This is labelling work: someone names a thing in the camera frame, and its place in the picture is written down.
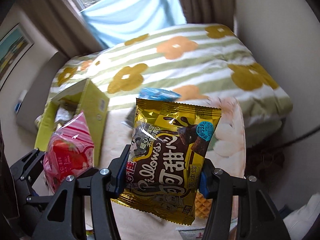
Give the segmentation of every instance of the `white fabric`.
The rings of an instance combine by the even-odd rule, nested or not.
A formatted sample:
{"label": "white fabric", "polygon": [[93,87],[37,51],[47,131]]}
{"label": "white fabric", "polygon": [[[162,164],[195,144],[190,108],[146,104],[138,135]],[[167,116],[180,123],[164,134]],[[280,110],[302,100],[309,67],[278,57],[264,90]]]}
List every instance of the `white fabric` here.
{"label": "white fabric", "polygon": [[283,221],[291,240],[301,240],[320,214],[320,193],[314,194],[307,205],[292,212]]}

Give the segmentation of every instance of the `white wall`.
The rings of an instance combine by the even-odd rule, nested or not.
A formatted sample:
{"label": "white wall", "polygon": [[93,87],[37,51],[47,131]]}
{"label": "white wall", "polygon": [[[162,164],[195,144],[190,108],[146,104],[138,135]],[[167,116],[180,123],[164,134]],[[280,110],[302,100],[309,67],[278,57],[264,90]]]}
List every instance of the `white wall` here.
{"label": "white wall", "polygon": [[[17,126],[14,107],[20,93],[28,89],[40,68],[56,53],[56,49],[38,32],[23,11],[14,5],[0,26],[0,39],[16,24],[20,23],[34,41],[14,67],[0,91],[0,120],[5,145],[5,156],[9,166],[33,149],[35,135]],[[43,179],[35,184],[35,190],[43,192]]]}
{"label": "white wall", "polygon": [[[238,36],[290,95],[283,138],[320,124],[320,23],[305,0],[236,0]],[[320,191],[320,134],[285,151],[271,197],[278,208],[304,205]]]}

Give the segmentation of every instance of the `snack package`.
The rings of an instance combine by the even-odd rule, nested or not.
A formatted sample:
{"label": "snack package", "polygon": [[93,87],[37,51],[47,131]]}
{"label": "snack package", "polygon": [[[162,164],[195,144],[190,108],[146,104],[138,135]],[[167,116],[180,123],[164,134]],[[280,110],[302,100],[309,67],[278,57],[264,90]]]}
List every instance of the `snack package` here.
{"label": "snack package", "polygon": [[220,117],[217,108],[137,99],[126,189],[115,201],[191,225],[204,157]]}
{"label": "snack package", "polygon": [[158,101],[172,102],[180,98],[176,92],[160,88],[143,88],[140,90],[139,98]]}
{"label": "snack package", "polygon": [[[173,102],[179,99],[181,96],[176,92],[159,89],[159,88],[143,88],[140,90],[138,98],[142,99],[150,99],[150,100],[158,100],[158,101],[166,101]],[[136,108],[132,108],[130,113],[127,115],[127,118],[122,123],[133,129],[134,126],[134,117],[136,113]]]}
{"label": "snack package", "polygon": [[44,174],[55,192],[68,175],[80,176],[93,166],[94,145],[81,112],[51,136],[44,156]]}
{"label": "snack package", "polygon": [[[230,229],[231,232],[238,224],[238,219],[232,219],[230,223]],[[194,240],[194,239],[202,239],[205,226],[198,226],[197,223],[192,223],[192,226],[189,227],[180,227],[176,228],[177,231],[179,231],[179,234],[181,235],[183,240]]]}

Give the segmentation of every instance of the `brown curtain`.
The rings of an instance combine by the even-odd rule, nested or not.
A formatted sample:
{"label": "brown curtain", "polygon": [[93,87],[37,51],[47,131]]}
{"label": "brown curtain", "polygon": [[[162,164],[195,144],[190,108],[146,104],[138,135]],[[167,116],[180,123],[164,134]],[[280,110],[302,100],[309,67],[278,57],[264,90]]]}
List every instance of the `brown curtain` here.
{"label": "brown curtain", "polygon": [[45,38],[68,57],[103,49],[70,0],[19,0],[18,4]]}
{"label": "brown curtain", "polygon": [[180,0],[188,23],[219,23],[233,30],[234,0]]}

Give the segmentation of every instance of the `picture frame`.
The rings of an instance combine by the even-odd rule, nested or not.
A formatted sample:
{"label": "picture frame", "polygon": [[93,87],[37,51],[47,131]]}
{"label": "picture frame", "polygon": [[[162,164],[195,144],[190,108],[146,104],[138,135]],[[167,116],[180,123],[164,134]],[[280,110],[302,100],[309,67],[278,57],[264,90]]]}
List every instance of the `picture frame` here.
{"label": "picture frame", "polygon": [[0,40],[0,91],[14,67],[33,44],[20,24],[15,25]]}

